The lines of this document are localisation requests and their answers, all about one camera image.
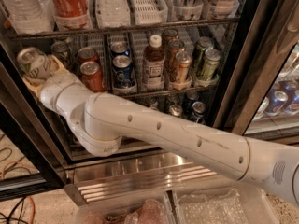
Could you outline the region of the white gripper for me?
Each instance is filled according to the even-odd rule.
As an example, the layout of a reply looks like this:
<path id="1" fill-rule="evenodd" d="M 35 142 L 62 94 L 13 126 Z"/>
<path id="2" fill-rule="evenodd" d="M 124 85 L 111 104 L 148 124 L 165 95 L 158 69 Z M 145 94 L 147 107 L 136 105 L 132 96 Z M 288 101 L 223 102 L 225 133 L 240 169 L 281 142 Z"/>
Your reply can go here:
<path id="1" fill-rule="evenodd" d="M 26 87 L 47 109 L 68 118 L 75 108 L 85 104 L 91 95 L 85 85 L 73 73 L 66 72 L 62 62 L 50 55 L 50 73 L 54 76 L 46 81 L 23 76 Z"/>

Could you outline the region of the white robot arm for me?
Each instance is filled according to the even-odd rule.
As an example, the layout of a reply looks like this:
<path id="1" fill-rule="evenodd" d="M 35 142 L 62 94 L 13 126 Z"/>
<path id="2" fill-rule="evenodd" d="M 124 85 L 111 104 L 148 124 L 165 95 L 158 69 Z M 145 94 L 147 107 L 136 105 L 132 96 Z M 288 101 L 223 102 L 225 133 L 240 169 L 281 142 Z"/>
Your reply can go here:
<path id="1" fill-rule="evenodd" d="M 94 93 L 54 56 L 20 63 L 26 85 L 94 156 L 118 151 L 131 137 L 160 147 L 235 181 L 299 205 L 299 148 L 207 127 L 110 93 Z"/>

